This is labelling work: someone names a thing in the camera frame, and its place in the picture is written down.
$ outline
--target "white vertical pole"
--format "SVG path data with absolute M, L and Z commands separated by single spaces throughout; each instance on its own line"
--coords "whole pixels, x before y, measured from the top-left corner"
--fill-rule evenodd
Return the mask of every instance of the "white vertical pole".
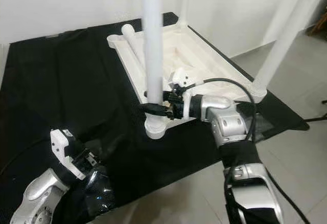
M 161 0 L 142 0 L 142 4 L 148 102 L 162 104 Z M 166 124 L 162 117 L 147 115 L 145 128 L 150 138 L 159 139 L 165 134 Z
M 297 33 L 310 19 L 318 0 L 298 0 L 280 36 L 276 40 L 266 61 L 259 70 L 251 87 L 251 92 L 265 94 L 267 85 L 284 59 Z
M 180 14 L 179 14 L 178 22 L 177 22 L 181 27 L 188 25 L 188 21 L 187 21 L 188 6 L 189 6 L 189 0 L 181 1 Z

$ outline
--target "black fabric sheet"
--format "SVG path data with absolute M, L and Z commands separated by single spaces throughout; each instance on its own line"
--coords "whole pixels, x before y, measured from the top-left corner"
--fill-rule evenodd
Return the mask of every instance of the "black fabric sheet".
M 164 25 L 176 22 L 173 13 L 163 15 Z M 141 30 L 139 19 L 125 23 Z M 69 128 L 77 137 L 91 131 L 88 139 L 101 140 L 117 206 L 219 160 L 210 125 L 200 121 L 168 129 L 160 140 L 146 136 L 145 115 L 137 109 L 132 85 L 106 41 L 108 35 L 121 34 L 125 23 L 11 44 L 0 91 L 0 167 L 36 140 L 47 140 L 26 151 L 0 179 L 0 223 L 9 221 L 27 184 L 56 160 L 49 143 L 52 128 Z M 248 105 L 239 109 L 250 114 Z M 270 92 L 258 110 L 273 125 L 262 131 L 266 138 L 287 129 L 309 128 Z M 79 186 L 66 194 L 54 223 L 88 221 L 82 194 Z

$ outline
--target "white wall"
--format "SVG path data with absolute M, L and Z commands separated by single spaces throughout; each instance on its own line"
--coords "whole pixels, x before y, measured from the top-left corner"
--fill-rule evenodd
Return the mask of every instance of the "white wall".
M 163 0 L 178 14 L 180 0 Z M 232 57 L 276 39 L 297 0 L 190 0 L 189 24 Z M 109 24 L 142 14 L 141 0 L 0 0 L 0 42 Z
M 179 0 L 163 0 L 177 11 Z M 139 18 L 141 0 L 0 0 L 0 42 L 60 33 Z

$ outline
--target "black cloth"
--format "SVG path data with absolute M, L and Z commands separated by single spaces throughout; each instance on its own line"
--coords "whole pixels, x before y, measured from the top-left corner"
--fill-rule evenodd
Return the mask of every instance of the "black cloth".
M 176 22 L 175 14 L 163 15 L 165 26 Z M 182 124 L 156 141 L 146 136 L 145 115 L 138 109 L 138 99 L 115 49 L 106 41 L 108 35 L 121 34 L 125 23 L 141 30 L 141 20 L 136 19 L 11 44 L 0 91 L 0 167 L 31 143 L 47 140 L 23 153 L 1 177 L 0 223 L 9 221 L 27 184 L 56 160 L 49 142 L 52 128 L 69 128 L 76 137 L 100 138 L 101 150 L 108 156 L 103 164 L 116 206 L 219 161 L 209 124 Z M 249 105 L 239 105 L 239 109 L 250 116 Z M 272 124 L 262 131 L 265 138 L 287 129 L 309 128 L 270 92 L 258 111 Z M 55 213 L 56 223 L 87 221 L 77 213 L 80 197 L 74 196 L 78 194 L 82 191 L 72 190 L 64 196 Z

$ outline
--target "floor tile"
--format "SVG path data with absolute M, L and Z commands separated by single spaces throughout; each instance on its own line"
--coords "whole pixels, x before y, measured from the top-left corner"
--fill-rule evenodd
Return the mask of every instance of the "floor tile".
M 268 85 L 268 90 L 283 102 L 287 102 L 305 94 L 319 82 L 314 76 L 290 66 L 286 60 L 279 66 Z
M 305 94 L 287 102 L 287 105 L 307 119 L 327 113 L 327 104 L 322 104 L 322 100 L 327 100 L 327 82 L 319 83 Z
M 307 215 L 307 218 L 314 224 L 325 224 L 327 222 L 327 196 L 319 202 Z
M 226 215 L 223 170 L 222 163 L 218 162 L 188 176 L 207 200 L 220 221 L 222 221 L 221 217 Z
M 289 51 L 288 64 L 301 69 L 321 81 L 326 81 L 327 76 L 327 48 L 326 39 L 302 35 L 296 38 Z
M 325 122 L 310 126 L 309 131 L 288 130 L 262 143 L 295 176 L 294 184 L 304 186 L 318 201 L 327 194 L 327 130 Z
M 314 193 L 306 184 L 298 181 L 296 176 L 288 170 L 269 150 L 266 149 L 265 142 L 261 142 L 258 151 L 261 160 L 270 171 L 279 186 L 296 203 L 296 205 L 307 214 L 311 208 L 321 200 L 321 197 Z M 300 217 L 284 199 L 279 191 L 274 187 L 275 193 L 281 205 L 285 223 L 296 223 Z

